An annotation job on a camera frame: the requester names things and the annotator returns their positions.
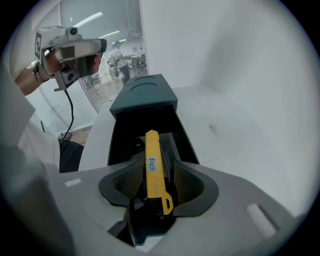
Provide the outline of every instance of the yellow utility knife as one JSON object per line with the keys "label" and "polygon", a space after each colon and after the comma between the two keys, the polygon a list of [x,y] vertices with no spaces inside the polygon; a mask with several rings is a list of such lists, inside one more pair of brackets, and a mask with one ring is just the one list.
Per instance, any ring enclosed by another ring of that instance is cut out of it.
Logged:
{"label": "yellow utility knife", "polygon": [[147,197],[158,215],[168,215],[174,208],[171,195],[166,191],[159,134],[150,130],[145,134],[145,169]]}

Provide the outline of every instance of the fluorescent light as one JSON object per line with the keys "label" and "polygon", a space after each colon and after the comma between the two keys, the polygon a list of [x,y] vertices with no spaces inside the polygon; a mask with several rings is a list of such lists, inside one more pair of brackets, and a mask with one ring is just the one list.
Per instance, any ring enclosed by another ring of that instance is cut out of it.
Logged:
{"label": "fluorescent light", "polygon": [[92,21],[92,20],[94,20],[94,19],[96,19],[96,18],[98,18],[98,17],[101,17],[102,15],[103,15],[102,12],[99,11],[99,12],[97,12],[96,14],[91,15],[90,17],[85,18],[84,20],[82,20],[82,21],[80,21],[79,23],[75,24],[74,27],[79,28],[79,27],[81,27],[82,25],[84,25],[84,24],[86,24],[86,23],[88,23],[88,22],[90,22],[90,21]]}
{"label": "fluorescent light", "polygon": [[123,41],[127,41],[127,39],[122,39],[122,40],[119,40],[119,42],[123,42]]}
{"label": "fluorescent light", "polygon": [[103,36],[101,36],[101,37],[99,37],[99,38],[105,38],[105,37],[107,37],[107,36],[111,36],[111,35],[116,34],[116,33],[119,33],[119,32],[120,32],[120,31],[112,32],[112,33],[110,33],[110,34],[105,34],[105,35],[103,35]]}

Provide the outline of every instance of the black pants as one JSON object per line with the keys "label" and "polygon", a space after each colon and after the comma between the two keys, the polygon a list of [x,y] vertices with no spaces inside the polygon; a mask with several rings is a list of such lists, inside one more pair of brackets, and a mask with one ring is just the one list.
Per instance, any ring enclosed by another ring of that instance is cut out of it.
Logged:
{"label": "black pants", "polygon": [[122,84],[125,86],[126,82],[130,79],[130,74],[129,74],[129,66],[124,65],[123,67],[120,67],[120,71],[124,75],[124,78],[122,78]]}
{"label": "black pants", "polygon": [[69,140],[59,139],[60,145],[60,173],[76,172],[84,146]]}

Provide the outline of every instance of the camera lens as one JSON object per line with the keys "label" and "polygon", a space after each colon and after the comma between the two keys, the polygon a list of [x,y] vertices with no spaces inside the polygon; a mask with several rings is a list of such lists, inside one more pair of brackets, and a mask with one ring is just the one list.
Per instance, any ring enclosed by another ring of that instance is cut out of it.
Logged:
{"label": "camera lens", "polygon": [[69,80],[69,81],[72,81],[72,79],[74,79],[74,74],[70,74],[70,75],[68,76],[68,80]]}
{"label": "camera lens", "polygon": [[70,29],[70,34],[73,35],[73,36],[74,36],[77,32],[78,32],[78,30],[77,30],[76,27],[73,27],[73,28]]}

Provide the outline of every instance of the black cable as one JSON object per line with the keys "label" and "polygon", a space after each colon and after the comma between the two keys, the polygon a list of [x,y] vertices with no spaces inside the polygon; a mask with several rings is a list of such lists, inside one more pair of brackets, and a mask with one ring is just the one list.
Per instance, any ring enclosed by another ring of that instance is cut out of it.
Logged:
{"label": "black cable", "polygon": [[74,105],[72,104],[72,101],[71,101],[71,98],[70,98],[70,96],[69,96],[69,93],[67,92],[67,89],[65,89],[64,92],[65,92],[65,95],[68,97],[68,100],[69,100],[70,106],[71,106],[71,123],[70,123],[70,126],[69,126],[68,130],[66,131],[66,133],[64,134],[64,136],[63,136],[63,138],[62,138],[63,140],[64,140],[65,137],[67,136],[67,134],[68,134],[68,132],[69,132],[72,124],[74,123],[74,119],[75,119],[75,118],[74,118]]}

